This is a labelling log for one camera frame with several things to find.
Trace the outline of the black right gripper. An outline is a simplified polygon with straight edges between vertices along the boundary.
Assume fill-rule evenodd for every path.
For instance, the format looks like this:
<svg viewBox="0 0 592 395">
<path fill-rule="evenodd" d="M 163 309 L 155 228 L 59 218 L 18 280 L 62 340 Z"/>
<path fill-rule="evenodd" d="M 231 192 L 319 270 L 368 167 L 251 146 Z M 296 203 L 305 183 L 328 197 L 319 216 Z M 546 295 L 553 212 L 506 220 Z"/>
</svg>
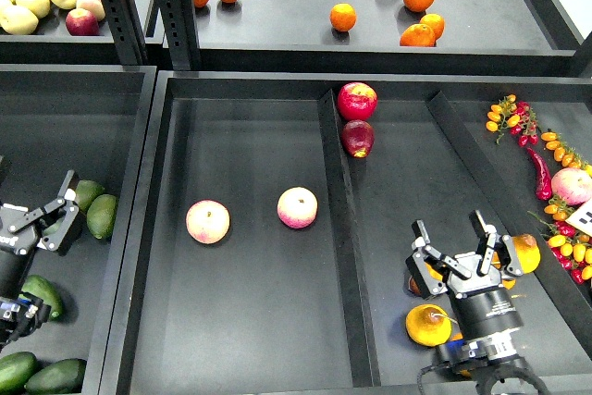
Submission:
<svg viewBox="0 0 592 395">
<path fill-rule="evenodd" d="M 500 235 L 479 210 L 469 215 L 479 239 L 476 253 L 460 253 L 454 258 L 436 249 L 429 239 L 424 221 L 415 220 L 412 254 L 405 264 L 424 299 L 449 292 L 463 338 L 485 339 L 509 333 L 523 326 L 502 278 L 519 278 L 524 270 L 510 235 Z M 492 265 L 493 256 L 500 268 Z"/>
</svg>

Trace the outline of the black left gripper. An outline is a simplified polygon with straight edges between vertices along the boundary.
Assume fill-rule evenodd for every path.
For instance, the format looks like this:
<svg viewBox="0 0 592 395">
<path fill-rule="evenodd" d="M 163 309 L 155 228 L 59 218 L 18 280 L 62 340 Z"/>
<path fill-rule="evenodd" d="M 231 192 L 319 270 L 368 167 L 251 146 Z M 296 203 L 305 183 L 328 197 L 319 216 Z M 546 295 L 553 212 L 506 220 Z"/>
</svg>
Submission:
<svg viewBox="0 0 592 395">
<path fill-rule="evenodd" d="M 55 199 L 29 209 L 1 204 L 1 297 L 17 298 L 37 249 L 65 254 L 80 235 L 79 176 L 69 170 Z"/>
</svg>

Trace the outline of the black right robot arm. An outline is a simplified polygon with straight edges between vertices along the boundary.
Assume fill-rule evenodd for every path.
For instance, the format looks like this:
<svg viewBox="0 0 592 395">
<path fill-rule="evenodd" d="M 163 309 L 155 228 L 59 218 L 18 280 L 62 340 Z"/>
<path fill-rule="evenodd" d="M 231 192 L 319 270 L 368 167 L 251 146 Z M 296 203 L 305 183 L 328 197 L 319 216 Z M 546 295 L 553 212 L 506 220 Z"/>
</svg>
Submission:
<svg viewBox="0 0 592 395">
<path fill-rule="evenodd" d="M 429 239 L 424 221 L 412 228 L 415 240 L 405 264 L 424 299 L 447 295 L 462 338 L 438 347 L 437 368 L 468 371 L 478 394 L 491 394 L 509 379 L 548 394 L 543 380 L 514 347 L 512 333 L 524 323 L 503 282 L 524 275 L 513 238 L 498 233 L 474 210 L 470 219 L 478 238 L 474 252 L 448 255 Z"/>
</svg>

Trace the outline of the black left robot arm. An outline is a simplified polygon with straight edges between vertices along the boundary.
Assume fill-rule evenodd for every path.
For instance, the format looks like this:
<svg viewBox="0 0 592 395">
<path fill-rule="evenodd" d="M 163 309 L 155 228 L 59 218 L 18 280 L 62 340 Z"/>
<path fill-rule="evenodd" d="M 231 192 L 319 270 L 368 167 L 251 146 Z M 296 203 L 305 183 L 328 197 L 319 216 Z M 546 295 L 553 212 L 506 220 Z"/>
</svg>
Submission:
<svg viewBox="0 0 592 395">
<path fill-rule="evenodd" d="M 29 336 L 50 317 L 51 306 L 23 289 L 39 251 L 64 255 L 79 237 L 84 215 L 76 199 L 78 174 L 70 170 L 54 200 L 30 209 L 1 204 L 1 346 Z"/>
</svg>

